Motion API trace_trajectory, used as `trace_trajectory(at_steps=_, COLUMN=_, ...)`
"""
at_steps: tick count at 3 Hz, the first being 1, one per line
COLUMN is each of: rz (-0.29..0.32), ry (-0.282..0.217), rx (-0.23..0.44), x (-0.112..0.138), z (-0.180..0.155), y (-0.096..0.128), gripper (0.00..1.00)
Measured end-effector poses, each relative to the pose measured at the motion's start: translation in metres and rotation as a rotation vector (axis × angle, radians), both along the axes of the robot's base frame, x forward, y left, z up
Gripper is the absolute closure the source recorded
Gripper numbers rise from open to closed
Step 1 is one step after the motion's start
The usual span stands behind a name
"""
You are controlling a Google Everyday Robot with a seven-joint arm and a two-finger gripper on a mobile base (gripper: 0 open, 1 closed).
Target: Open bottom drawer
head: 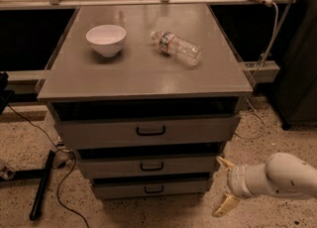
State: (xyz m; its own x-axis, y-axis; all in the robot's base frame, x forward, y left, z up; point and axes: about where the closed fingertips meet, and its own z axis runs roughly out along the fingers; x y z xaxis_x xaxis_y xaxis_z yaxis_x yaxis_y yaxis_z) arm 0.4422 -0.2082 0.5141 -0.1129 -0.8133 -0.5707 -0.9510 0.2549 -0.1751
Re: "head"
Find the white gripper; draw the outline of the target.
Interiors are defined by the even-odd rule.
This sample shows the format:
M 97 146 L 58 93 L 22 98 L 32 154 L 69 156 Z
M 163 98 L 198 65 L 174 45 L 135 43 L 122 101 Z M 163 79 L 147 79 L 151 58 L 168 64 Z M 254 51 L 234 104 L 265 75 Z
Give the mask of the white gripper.
M 214 217 L 223 217 L 240 204 L 240 198 L 252 198 L 267 194 L 267 177 L 264 164 L 235 166 L 218 156 L 218 163 L 228 172 L 228 186 L 233 194 L 225 192 L 219 206 L 213 211 Z

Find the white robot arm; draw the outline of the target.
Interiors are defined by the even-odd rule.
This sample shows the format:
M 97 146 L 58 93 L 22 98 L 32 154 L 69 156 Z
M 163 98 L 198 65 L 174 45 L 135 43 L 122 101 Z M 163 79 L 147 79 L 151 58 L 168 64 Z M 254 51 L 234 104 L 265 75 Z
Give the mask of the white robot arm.
M 288 153 L 275 153 L 259 165 L 234 165 L 222 157 L 218 163 L 227 170 L 227 184 L 222 202 L 214 210 L 222 217 L 237 207 L 242 199 L 261 195 L 308 199 L 317 197 L 317 170 Z

